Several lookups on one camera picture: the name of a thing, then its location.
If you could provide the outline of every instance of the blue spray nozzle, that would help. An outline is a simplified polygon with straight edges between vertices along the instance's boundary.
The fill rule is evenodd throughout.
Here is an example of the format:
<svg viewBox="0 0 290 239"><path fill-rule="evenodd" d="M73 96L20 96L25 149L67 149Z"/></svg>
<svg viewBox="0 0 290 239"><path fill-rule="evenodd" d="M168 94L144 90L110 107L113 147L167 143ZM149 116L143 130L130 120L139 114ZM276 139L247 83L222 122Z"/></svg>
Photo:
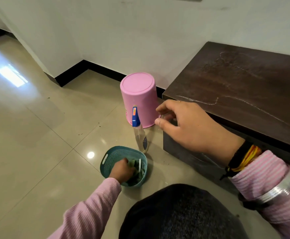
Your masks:
<svg viewBox="0 0 290 239"><path fill-rule="evenodd" d="M133 113L132 113L132 126L137 127L141 124L140 118L138 117L137 106L133 106Z"/></svg>

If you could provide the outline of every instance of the wooden surface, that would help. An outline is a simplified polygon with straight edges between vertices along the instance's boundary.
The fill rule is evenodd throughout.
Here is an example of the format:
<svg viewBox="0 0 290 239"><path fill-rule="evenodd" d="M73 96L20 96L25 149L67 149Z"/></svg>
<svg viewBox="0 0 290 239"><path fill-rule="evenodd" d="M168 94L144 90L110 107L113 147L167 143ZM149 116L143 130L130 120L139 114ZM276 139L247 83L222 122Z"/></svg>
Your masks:
<svg viewBox="0 0 290 239"><path fill-rule="evenodd" d="M290 152L290 55L207 42L163 93Z"/></svg>

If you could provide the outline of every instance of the silver bangle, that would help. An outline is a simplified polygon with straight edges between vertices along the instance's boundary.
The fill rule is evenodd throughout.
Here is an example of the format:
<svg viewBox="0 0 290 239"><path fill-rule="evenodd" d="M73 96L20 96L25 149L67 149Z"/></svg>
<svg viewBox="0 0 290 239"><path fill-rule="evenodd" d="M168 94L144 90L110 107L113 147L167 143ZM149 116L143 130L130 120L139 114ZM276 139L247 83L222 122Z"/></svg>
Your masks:
<svg viewBox="0 0 290 239"><path fill-rule="evenodd" d="M289 194L290 194L290 170L277 186L275 186L273 189L271 189L264 195L256 198L255 200L246 201L246 199L240 194L239 200L243 202L244 207L246 208L251 207L248 209L262 209L273 204L282 203Z"/></svg>

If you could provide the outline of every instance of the hand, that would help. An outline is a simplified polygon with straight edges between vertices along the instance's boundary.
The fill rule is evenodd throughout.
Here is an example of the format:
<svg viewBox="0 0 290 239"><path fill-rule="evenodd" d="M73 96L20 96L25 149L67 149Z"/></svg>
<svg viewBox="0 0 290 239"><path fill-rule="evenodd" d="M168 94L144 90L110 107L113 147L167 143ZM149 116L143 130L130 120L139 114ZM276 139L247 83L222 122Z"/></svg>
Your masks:
<svg viewBox="0 0 290 239"><path fill-rule="evenodd" d="M215 122L198 104L166 100L156 108L164 118L155 124L183 147L214 156L227 166L244 139ZM178 126L169 120L176 118Z"/></svg>
<svg viewBox="0 0 290 239"><path fill-rule="evenodd" d="M134 172L135 167L130 167L127 158L123 158L115 163L109 178L115 178L120 184L122 184L123 182L128 181L133 176Z"/></svg>

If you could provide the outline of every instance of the bottle label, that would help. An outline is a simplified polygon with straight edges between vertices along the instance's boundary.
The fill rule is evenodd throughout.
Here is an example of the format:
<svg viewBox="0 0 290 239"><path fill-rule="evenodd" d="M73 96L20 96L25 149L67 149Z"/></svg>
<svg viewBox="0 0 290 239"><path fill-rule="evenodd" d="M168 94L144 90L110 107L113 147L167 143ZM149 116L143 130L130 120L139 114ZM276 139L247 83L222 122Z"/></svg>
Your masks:
<svg viewBox="0 0 290 239"><path fill-rule="evenodd" d="M143 140L143 148L146 150L147 148L147 137L144 138Z"/></svg>

